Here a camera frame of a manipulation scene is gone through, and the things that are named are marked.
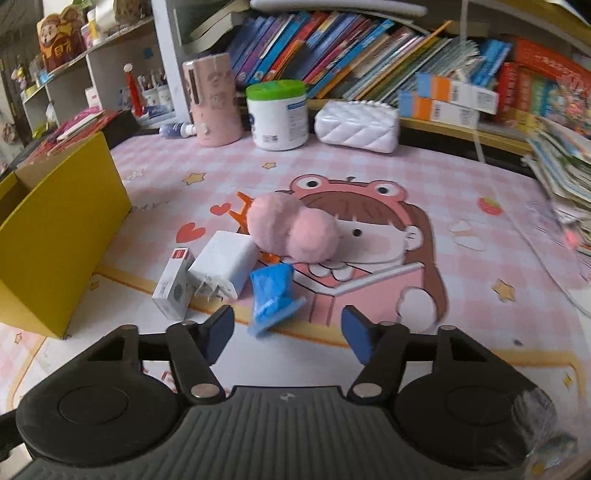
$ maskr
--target barcode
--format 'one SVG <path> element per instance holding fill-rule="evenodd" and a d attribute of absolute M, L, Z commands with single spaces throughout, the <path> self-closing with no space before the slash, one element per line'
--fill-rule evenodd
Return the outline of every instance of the barcode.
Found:
<path fill-rule="evenodd" d="M 462 125 L 470 125 L 472 123 L 472 112 L 465 108 L 460 110 L 460 123 Z"/>
<path fill-rule="evenodd" d="M 494 108 L 495 96 L 488 92 L 478 92 L 476 94 L 477 108 Z"/>

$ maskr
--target red heart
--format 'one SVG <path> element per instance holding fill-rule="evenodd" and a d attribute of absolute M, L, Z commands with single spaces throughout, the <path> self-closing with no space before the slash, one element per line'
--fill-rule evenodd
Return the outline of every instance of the red heart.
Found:
<path fill-rule="evenodd" d="M 212 212 L 214 215 L 222 216 L 224 213 L 227 213 L 230 210 L 230 208 L 232 208 L 232 204 L 226 202 L 222 205 L 214 205 L 209 209 L 209 211 Z"/>
<path fill-rule="evenodd" d="M 205 235 L 205 228 L 202 226 L 195 228 L 195 222 L 189 222 L 178 229 L 177 243 L 186 244 L 201 238 L 203 235 Z"/>

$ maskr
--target green lid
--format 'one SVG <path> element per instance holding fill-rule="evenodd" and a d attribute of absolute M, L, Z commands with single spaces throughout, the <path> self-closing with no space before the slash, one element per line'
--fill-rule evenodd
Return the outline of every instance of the green lid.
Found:
<path fill-rule="evenodd" d="M 249 100 L 283 100 L 306 95 L 306 84 L 299 80 L 273 80 L 246 88 Z"/>

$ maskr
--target blue packet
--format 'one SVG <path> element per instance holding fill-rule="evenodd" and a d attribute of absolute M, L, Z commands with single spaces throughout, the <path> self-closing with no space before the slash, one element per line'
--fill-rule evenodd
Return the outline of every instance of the blue packet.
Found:
<path fill-rule="evenodd" d="M 291 296 L 293 274 L 294 267 L 286 263 L 259 268 L 251 273 L 254 302 L 249 334 L 258 336 L 266 332 L 305 305 L 305 297 L 293 300 Z"/>

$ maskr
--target white plastic container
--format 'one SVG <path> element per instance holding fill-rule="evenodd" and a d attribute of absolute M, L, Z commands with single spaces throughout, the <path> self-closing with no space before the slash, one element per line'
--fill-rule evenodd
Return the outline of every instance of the white plastic container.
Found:
<path fill-rule="evenodd" d="M 299 80 L 257 83 L 246 89 L 252 138 L 263 150 L 290 150 L 308 140 L 306 84 Z"/>

